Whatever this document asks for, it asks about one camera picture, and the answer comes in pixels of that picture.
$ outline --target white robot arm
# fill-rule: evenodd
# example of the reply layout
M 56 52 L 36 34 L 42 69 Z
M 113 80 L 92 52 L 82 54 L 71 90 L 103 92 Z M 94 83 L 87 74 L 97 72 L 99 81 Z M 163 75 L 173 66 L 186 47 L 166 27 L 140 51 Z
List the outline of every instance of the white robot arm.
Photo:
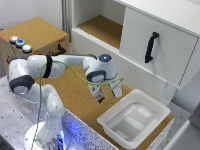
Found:
M 99 59 L 94 55 L 33 55 L 28 59 L 24 56 L 16 55 L 10 59 L 9 64 L 9 85 L 11 91 L 24 99 L 39 102 L 39 85 L 34 82 L 34 78 L 40 76 L 43 65 L 47 63 L 42 72 L 42 77 L 44 78 L 57 78 L 65 70 L 66 66 L 64 64 L 54 61 L 60 61 L 68 65 L 82 66 L 86 78 L 90 82 L 101 83 L 102 81 L 118 79 L 114 61 L 107 54 L 101 55 Z M 115 97 L 122 95 L 121 84 L 119 82 L 118 80 L 109 84 L 111 88 L 117 85 L 113 90 Z M 101 102 L 103 96 L 102 90 L 94 85 L 89 85 L 89 87 L 94 97 Z M 48 149 L 48 143 L 52 139 L 55 139 L 63 130 L 61 117 L 65 109 L 53 86 L 42 86 L 42 94 L 42 102 L 46 108 L 46 120 L 37 134 L 36 144 L 42 149 Z

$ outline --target white plastic bin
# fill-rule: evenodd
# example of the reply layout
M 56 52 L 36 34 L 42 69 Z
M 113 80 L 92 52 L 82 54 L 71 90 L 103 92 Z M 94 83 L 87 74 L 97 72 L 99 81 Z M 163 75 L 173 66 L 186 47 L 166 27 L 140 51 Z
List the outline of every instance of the white plastic bin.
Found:
M 126 149 L 136 149 L 169 115 L 170 109 L 140 90 L 133 90 L 97 121 Z

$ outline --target brown box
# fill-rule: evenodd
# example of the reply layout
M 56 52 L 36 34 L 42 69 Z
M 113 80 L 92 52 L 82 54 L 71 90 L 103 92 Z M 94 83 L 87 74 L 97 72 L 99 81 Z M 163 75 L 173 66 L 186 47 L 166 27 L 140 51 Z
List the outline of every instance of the brown box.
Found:
M 26 54 L 22 52 L 22 49 L 16 48 L 16 45 L 10 44 L 9 39 L 12 35 L 25 40 L 26 44 L 32 46 L 33 51 Z M 47 55 L 51 52 L 57 53 L 59 44 L 66 50 L 66 54 L 69 54 L 69 35 L 40 17 L 0 31 L 0 52 L 7 74 L 9 59 L 12 56 L 21 54 L 28 57 L 37 54 Z

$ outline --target cabinet door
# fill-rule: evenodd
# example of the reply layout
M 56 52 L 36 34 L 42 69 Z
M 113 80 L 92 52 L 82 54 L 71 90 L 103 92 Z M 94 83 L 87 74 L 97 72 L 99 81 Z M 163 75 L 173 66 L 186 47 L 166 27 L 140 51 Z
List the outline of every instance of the cabinet door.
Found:
M 145 63 L 153 32 L 158 33 L 159 37 L 154 40 L 153 60 Z M 126 8 L 120 54 L 179 86 L 197 40 L 197 37 L 178 28 Z

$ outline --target cable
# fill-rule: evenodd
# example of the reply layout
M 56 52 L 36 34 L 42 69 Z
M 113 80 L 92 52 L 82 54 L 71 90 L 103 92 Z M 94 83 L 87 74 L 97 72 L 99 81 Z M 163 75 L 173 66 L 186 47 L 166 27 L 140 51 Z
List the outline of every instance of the cable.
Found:
M 116 82 L 116 81 L 119 81 L 119 83 L 117 83 L 108 93 L 106 93 L 106 95 L 104 96 L 104 98 L 108 97 L 109 94 L 124 80 L 124 78 L 119 78 L 119 79 L 116 79 L 116 80 L 112 80 L 112 81 L 109 81 L 109 82 L 106 82 L 106 83 L 93 83 L 93 82 L 89 82 L 87 80 L 85 80 L 83 77 L 81 77 L 80 74 L 78 74 L 76 72 L 76 70 L 74 70 L 71 66 L 61 62 L 61 61 L 56 61 L 54 60 L 53 62 L 58 62 L 58 63 L 61 63 L 65 66 L 67 66 L 68 68 L 70 68 L 78 77 L 80 77 L 83 81 L 85 81 L 86 83 L 88 84 L 92 84 L 92 85 L 108 85 L 110 83 L 113 83 L 113 82 Z M 45 63 L 41 69 L 41 72 L 40 72 L 40 107 L 39 107 L 39 113 L 38 113 L 38 119 L 37 119 L 37 127 L 36 127 L 36 131 L 35 131 L 35 135 L 34 135 L 34 138 L 33 138 L 33 142 L 32 142 L 32 146 L 31 146 L 31 150 L 33 149 L 33 144 L 34 144 L 34 141 L 35 141 L 35 137 L 36 137 L 36 134 L 37 134 L 37 130 L 38 130 L 38 125 L 39 125 L 39 118 L 40 118 L 40 113 L 41 113 L 41 106 L 42 106 L 42 86 L 41 86 L 41 79 L 42 79 L 42 72 L 44 70 L 44 67 L 47 65 L 47 63 Z

